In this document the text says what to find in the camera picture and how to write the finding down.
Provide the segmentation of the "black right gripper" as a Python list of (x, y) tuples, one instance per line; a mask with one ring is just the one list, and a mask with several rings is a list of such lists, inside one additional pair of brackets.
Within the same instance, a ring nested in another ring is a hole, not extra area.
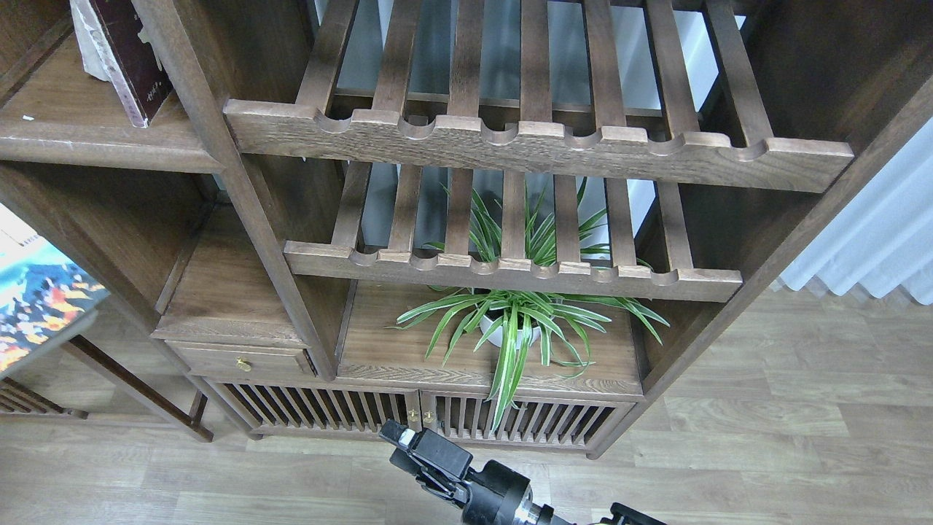
[(422, 489), (462, 508), (463, 524), (532, 524), (533, 499), (527, 476), (497, 461), (479, 472), (473, 455), (430, 429), (413, 431), (387, 421), (379, 431), (396, 446), (390, 463), (414, 476)]

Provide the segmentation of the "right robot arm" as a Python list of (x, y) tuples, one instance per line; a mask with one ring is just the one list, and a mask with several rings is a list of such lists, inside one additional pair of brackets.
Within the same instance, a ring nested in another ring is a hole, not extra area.
[(378, 431), (394, 446), (390, 463), (460, 513), (461, 524), (569, 524), (547, 504), (534, 501), (527, 476), (498, 461), (471, 467), (473, 455), (459, 440), (434, 429), (413, 429), (393, 419)]

